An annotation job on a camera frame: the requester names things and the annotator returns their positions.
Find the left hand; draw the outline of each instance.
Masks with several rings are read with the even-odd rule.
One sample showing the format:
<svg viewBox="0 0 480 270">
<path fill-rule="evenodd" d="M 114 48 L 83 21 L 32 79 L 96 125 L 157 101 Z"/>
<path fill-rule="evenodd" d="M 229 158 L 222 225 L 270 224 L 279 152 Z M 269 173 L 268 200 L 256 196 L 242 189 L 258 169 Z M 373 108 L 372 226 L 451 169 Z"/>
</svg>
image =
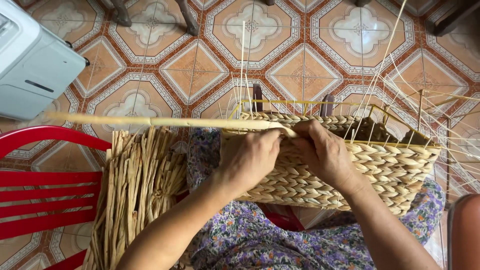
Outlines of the left hand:
<svg viewBox="0 0 480 270">
<path fill-rule="evenodd" d="M 216 173 L 221 186 L 235 199 L 256 186 L 275 165 L 280 151 L 280 130 L 270 129 L 232 137 L 221 149 Z"/>
</svg>

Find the floral dress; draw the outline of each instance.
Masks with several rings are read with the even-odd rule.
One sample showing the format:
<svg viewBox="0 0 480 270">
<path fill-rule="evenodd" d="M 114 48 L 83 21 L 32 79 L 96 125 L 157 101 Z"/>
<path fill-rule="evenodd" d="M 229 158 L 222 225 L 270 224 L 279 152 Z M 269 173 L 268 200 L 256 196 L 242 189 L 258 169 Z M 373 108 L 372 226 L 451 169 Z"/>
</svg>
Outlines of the floral dress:
<svg viewBox="0 0 480 270">
<path fill-rule="evenodd" d="M 194 190 L 220 161 L 220 132 L 194 129 L 187 182 Z M 441 187 L 425 179 L 400 221 L 424 245 L 438 226 L 445 203 Z M 278 228 L 253 202 L 233 201 L 196 234 L 191 262 L 199 269 L 375 269 L 358 223 L 291 232 Z"/>
</svg>

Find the tiled floor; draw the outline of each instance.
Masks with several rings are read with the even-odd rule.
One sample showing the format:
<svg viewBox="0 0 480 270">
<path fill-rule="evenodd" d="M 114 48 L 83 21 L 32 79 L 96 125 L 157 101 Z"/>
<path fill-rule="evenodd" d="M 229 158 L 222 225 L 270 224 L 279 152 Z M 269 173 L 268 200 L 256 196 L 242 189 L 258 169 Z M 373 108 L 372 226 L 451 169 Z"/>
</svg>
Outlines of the tiled floor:
<svg viewBox="0 0 480 270">
<path fill-rule="evenodd" d="M 246 22 L 243 70 L 250 89 L 259 83 L 267 99 L 321 100 L 331 93 L 336 101 L 358 102 L 380 70 L 404 96 L 411 95 L 392 108 L 392 114 L 416 126 L 416 114 L 407 111 L 411 109 L 408 102 L 418 100 L 416 90 L 471 97 L 480 87 L 480 36 L 474 31 L 478 16 L 469 17 L 443 37 L 429 33 L 432 23 L 457 8 L 455 1 L 408 1 L 396 31 L 392 31 L 400 7 L 392 0 L 374 0 L 364 8 L 347 0 L 276 0 L 275 6 L 266 6 L 261 0 L 189 0 L 200 24 L 198 37 L 185 33 L 185 21 L 174 0 L 127 1 L 133 21 L 128 28 L 112 21 L 114 11 L 108 8 L 108 0 L 17 1 L 91 62 L 49 110 L 108 116 L 218 118 L 229 114 L 234 106 L 230 102 L 227 108 L 234 99 L 230 72 L 234 80 L 240 76 L 242 21 Z M 385 54 L 388 57 L 382 63 Z M 379 81 L 372 93 L 371 103 L 383 105 L 397 91 Z M 432 100 L 440 102 L 445 96 Z M 218 103 L 227 109 L 219 110 Z M 460 115 L 477 111 L 478 106 L 470 101 L 450 102 L 439 110 Z M 300 113 L 301 107 L 297 106 L 296 112 L 293 107 L 289 110 Z M 335 108 L 336 114 L 355 111 L 347 106 Z M 478 138 L 477 120 L 478 113 L 465 116 L 453 123 L 453 130 Z M 74 128 L 105 140 L 110 140 L 112 130 L 142 128 L 77 125 L 46 121 L 40 115 L 21 123 L 1 119 L 0 131 L 41 124 Z M 445 134 L 440 125 L 432 126 Z M 392 123 L 389 127 L 399 137 L 405 133 L 402 126 Z M 181 147 L 188 130 L 178 132 L 176 146 Z M 62 141 L 35 142 L 0 161 L 6 170 L 22 171 L 97 171 L 102 165 L 101 153 Z M 447 188 L 445 173 L 440 164 L 437 180 Z M 453 177 L 450 183 L 464 182 L 464 178 Z M 479 191 L 475 184 L 463 188 L 460 191 Z M 305 212 L 304 221 L 310 222 L 310 216 Z M 0 241 L 0 270 L 36 270 L 61 261 L 86 248 L 89 226 Z M 442 226 L 438 233 L 445 229 Z M 436 245 L 431 249 L 438 251 L 436 256 L 443 262 L 446 242 L 439 241 L 441 234 L 434 238 Z"/>
</svg>

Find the hand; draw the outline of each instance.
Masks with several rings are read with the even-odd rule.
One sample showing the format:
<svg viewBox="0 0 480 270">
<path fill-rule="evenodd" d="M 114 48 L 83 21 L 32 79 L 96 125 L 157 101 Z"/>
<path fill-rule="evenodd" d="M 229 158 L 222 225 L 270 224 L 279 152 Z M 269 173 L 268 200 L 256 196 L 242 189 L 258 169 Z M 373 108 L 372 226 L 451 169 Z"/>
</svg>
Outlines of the hand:
<svg viewBox="0 0 480 270">
<path fill-rule="evenodd" d="M 342 138 L 326 130 L 317 120 L 293 127 L 301 137 L 292 139 L 309 170 L 341 194 L 351 195 L 365 187 L 366 178 L 350 160 Z"/>
<path fill-rule="evenodd" d="M 221 150 L 217 173 L 229 200 L 258 184 L 273 170 L 280 151 L 280 130 L 270 129 L 232 137 Z"/>
</svg>

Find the woman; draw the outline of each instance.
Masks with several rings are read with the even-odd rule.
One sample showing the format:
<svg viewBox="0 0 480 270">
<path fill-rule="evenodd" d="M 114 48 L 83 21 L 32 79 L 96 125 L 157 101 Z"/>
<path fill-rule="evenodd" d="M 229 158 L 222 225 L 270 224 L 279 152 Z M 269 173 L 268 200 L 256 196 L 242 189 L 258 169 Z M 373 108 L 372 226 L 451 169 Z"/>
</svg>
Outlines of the woman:
<svg viewBox="0 0 480 270">
<path fill-rule="evenodd" d="M 293 129 L 304 162 L 344 196 L 357 224 L 290 232 L 256 204 L 231 202 L 273 169 L 280 130 L 236 136 L 219 165 L 219 131 L 198 129 L 189 153 L 191 194 L 139 234 L 117 269 L 169 269 L 190 242 L 194 269 L 439 269 L 422 246 L 442 214 L 439 185 L 426 180 L 399 220 L 355 169 L 341 138 L 317 121 Z"/>
</svg>

